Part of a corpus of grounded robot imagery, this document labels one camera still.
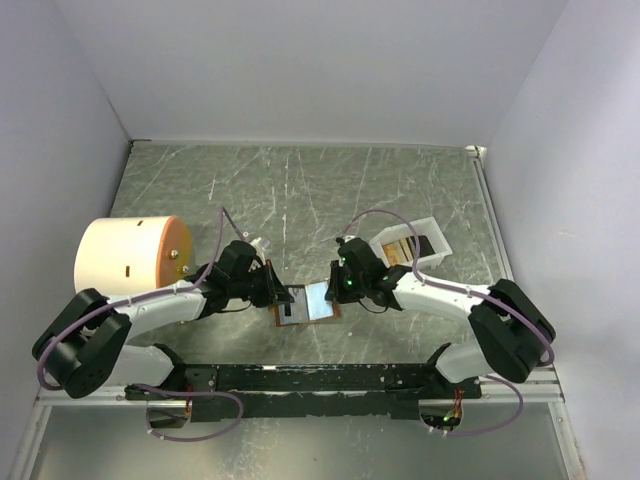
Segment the black VIP credit card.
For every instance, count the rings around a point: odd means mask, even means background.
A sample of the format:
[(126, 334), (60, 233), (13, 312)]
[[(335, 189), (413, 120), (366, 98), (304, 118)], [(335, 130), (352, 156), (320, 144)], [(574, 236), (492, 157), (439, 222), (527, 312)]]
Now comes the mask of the black VIP credit card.
[(289, 285), (286, 288), (294, 297), (295, 302), (278, 306), (276, 324), (279, 327), (283, 327), (308, 323), (309, 314), (306, 287), (304, 285)]

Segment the aluminium right side rail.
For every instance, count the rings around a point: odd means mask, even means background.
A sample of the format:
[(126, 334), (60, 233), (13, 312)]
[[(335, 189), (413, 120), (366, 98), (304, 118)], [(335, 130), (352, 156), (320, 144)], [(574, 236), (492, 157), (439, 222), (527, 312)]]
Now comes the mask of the aluminium right side rail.
[(487, 286), (465, 286), (466, 294), (480, 298), (483, 305), (471, 314), (471, 326), (478, 335), (478, 343), (495, 372), (514, 382), (522, 382), (535, 368), (544, 354), (544, 346), (520, 318), (531, 313), (533, 325), (540, 322), (537, 312), (526, 295), (515, 285), (506, 247), (499, 229), (491, 195), (481, 164), (480, 150), (474, 146), (464, 149), (477, 180), (485, 218), (489, 224), (491, 241), (497, 254), (501, 275)]

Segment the white card tray box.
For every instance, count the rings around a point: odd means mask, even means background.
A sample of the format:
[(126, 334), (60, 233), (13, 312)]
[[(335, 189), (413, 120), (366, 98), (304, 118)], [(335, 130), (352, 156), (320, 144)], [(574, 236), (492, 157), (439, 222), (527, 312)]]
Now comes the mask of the white card tray box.
[(452, 254), (434, 217), (411, 221), (410, 224), (387, 227), (369, 241), (374, 253), (387, 267), (411, 267), (417, 260), (420, 271), (435, 269)]

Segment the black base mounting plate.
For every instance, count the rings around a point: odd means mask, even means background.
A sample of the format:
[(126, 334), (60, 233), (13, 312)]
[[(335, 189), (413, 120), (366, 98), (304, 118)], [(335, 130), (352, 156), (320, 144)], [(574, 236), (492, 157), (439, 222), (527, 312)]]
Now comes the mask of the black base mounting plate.
[(422, 401), (481, 397), (475, 377), (458, 384), (428, 363), (400, 364), (185, 364), (161, 384), (162, 394), (125, 388), (130, 401), (178, 401), (194, 422), (244, 418), (389, 416), (420, 418)]

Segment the aluminium rail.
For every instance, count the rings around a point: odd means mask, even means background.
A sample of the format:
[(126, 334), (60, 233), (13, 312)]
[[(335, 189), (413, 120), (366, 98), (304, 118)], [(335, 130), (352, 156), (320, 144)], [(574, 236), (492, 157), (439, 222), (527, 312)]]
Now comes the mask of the aluminium rail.
[(506, 247), (499, 229), (491, 195), (481, 164), (480, 150), (474, 146), (464, 149), (477, 180), (485, 218), (489, 224), (491, 241), (497, 254), (501, 275), (487, 286), (465, 286), (466, 294), (480, 298), (483, 305), (471, 314), (471, 326), (478, 335), (478, 343), (495, 372), (514, 382), (522, 382), (535, 368), (544, 354), (544, 346), (520, 318), (531, 313), (533, 325), (540, 322), (537, 312), (526, 295), (515, 285)]
[[(510, 381), (525, 399), (535, 401), (563, 401), (559, 379), (553, 368), (536, 369), (532, 377), (522, 384)], [(369, 393), (391, 394), (397, 399), (435, 401), (453, 400), (457, 389), (463, 399), (510, 399), (513, 393), (497, 374), (498, 380), (486, 377), (463, 380), (457, 385), (447, 384), (429, 376), (426, 364), (338, 364), (338, 365), (194, 365), (168, 380), (163, 390), (220, 391), (240, 395), (286, 397), (311, 394), (317, 397)], [(146, 398), (176, 398), (175, 394), (144, 393), (137, 387), (102, 386), (93, 392), (70, 397), (64, 391), (41, 389), (36, 401), (52, 405), (70, 402), (109, 404), (115, 402), (144, 401)]]

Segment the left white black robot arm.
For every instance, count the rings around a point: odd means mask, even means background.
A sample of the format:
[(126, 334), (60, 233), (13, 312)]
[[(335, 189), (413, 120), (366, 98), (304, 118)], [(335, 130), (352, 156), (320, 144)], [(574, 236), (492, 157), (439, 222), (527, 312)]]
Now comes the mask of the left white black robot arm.
[(187, 385), (185, 371), (176, 367), (176, 355), (164, 346), (134, 347), (130, 340), (165, 325), (223, 313), (232, 300), (271, 308), (290, 304), (293, 297), (270, 260), (240, 240), (166, 287), (111, 297), (84, 289), (32, 347), (40, 386), (78, 399), (107, 384), (146, 383), (162, 398), (176, 398)]

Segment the brown leather card holder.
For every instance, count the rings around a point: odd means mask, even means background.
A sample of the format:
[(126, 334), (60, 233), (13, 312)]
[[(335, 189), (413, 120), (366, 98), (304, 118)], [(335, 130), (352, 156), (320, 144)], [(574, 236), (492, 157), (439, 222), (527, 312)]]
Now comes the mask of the brown leather card holder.
[(274, 313), (276, 326), (307, 325), (339, 318), (339, 306), (325, 299), (328, 287), (327, 280), (306, 285), (286, 285), (285, 290), (292, 301), (270, 308)]

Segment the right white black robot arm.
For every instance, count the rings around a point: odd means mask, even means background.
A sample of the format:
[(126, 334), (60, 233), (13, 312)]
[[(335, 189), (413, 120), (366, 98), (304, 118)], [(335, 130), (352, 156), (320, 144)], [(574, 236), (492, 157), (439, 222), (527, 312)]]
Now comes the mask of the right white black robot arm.
[(470, 326), (474, 338), (441, 346), (428, 360), (426, 390), (443, 398), (472, 377), (495, 373), (525, 382), (552, 361), (556, 333), (522, 289), (501, 279), (489, 286), (440, 280), (408, 266), (388, 267), (359, 237), (337, 240), (325, 298), (337, 304), (372, 301), (382, 309), (419, 312)]

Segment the white orange cylinder drum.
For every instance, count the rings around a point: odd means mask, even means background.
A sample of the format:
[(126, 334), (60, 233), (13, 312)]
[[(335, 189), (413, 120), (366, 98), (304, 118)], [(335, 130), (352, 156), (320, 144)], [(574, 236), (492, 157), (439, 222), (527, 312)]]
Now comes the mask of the white orange cylinder drum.
[(191, 263), (191, 233), (177, 216), (97, 219), (77, 249), (74, 302), (108, 303), (139, 332), (190, 321), (205, 303), (185, 279)]

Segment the aluminium front rail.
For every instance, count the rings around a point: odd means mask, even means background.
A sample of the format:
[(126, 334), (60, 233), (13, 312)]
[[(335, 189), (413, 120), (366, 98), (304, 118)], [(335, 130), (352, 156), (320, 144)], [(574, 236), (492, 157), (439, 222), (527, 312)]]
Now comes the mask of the aluminium front rail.
[[(522, 384), (510, 381), (525, 399), (535, 401), (563, 401), (559, 379), (553, 368), (536, 369), (532, 377)], [(513, 393), (497, 374), (498, 380), (486, 377), (463, 380), (457, 385), (447, 384), (429, 376), (426, 364), (338, 364), (338, 365), (194, 365), (168, 380), (163, 390), (220, 391), (240, 395), (286, 397), (311, 394), (317, 397), (369, 393), (391, 394), (397, 399), (435, 401), (453, 400), (457, 389), (463, 399), (510, 399)], [(102, 386), (93, 392), (70, 397), (64, 391), (41, 389), (36, 401), (52, 405), (70, 402), (109, 404), (115, 402), (144, 401), (146, 398), (176, 398), (175, 394), (144, 393), (137, 387)]]

